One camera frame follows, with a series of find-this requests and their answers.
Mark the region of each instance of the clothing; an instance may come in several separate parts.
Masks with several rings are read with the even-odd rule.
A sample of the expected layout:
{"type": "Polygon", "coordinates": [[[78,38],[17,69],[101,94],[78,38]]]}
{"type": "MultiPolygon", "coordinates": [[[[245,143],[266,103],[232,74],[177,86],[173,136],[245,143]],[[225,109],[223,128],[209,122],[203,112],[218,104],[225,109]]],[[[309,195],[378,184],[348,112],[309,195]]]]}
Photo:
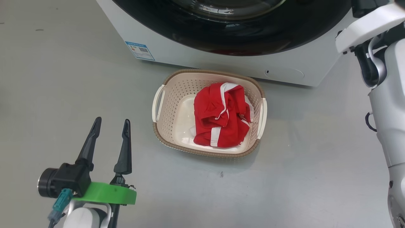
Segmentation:
{"type": "Polygon", "coordinates": [[[244,140],[254,111],[242,86],[215,83],[197,93],[194,115],[194,143],[226,148],[244,140]]]}

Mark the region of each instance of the washing machine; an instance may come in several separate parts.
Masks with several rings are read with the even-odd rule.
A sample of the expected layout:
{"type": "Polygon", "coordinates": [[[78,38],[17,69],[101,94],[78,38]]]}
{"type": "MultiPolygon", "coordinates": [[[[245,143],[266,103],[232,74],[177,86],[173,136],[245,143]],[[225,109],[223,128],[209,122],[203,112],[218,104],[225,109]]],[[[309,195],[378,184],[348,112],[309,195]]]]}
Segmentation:
{"type": "Polygon", "coordinates": [[[318,86],[350,0],[97,0],[140,60],[318,86]]]}

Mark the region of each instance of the white washing machine body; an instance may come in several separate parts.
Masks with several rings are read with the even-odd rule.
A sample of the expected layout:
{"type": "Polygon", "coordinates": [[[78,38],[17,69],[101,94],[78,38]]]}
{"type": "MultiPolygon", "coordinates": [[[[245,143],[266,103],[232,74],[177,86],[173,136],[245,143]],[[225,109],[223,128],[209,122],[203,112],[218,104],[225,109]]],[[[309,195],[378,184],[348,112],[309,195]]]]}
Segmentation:
{"type": "Polygon", "coordinates": [[[135,20],[112,0],[97,2],[136,58],[306,86],[318,86],[337,62],[341,54],[336,51],[335,37],[355,20],[350,11],[319,38],[288,51],[261,56],[228,56],[168,39],[135,20]],[[147,51],[137,53],[135,46],[147,51]]]}

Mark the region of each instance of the plastic basket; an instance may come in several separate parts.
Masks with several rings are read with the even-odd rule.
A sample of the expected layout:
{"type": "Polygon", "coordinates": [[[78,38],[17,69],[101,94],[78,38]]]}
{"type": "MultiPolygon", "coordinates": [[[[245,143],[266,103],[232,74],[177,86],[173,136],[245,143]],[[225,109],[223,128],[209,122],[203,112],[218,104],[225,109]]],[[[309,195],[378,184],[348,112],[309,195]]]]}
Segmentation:
{"type": "Polygon", "coordinates": [[[250,154],[260,142],[266,119],[267,102],[259,84],[252,78],[231,73],[198,69],[180,70],[166,78],[153,99],[153,130],[157,138],[168,147],[199,155],[243,157],[250,154]],[[218,148],[197,145],[190,133],[190,128],[195,125],[196,94],[204,87],[218,82],[243,86],[245,95],[254,108],[250,130],[239,146],[218,148]]]}

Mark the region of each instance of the energy label sticker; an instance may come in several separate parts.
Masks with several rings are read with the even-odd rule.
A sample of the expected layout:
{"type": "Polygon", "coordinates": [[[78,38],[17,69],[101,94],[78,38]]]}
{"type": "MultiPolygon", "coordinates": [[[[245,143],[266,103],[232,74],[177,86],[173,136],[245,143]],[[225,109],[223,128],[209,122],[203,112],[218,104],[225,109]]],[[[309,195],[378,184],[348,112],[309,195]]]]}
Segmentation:
{"type": "Polygon", "coordinates": [[[132,43],[128,41],[125,41],[125,43],[128,45],[129,49],[132,51],[135,57],[139,59],[155,61],[155,58],[153,58],[152,54],[150,53],[146,45],[140,43],[132,43]]]}

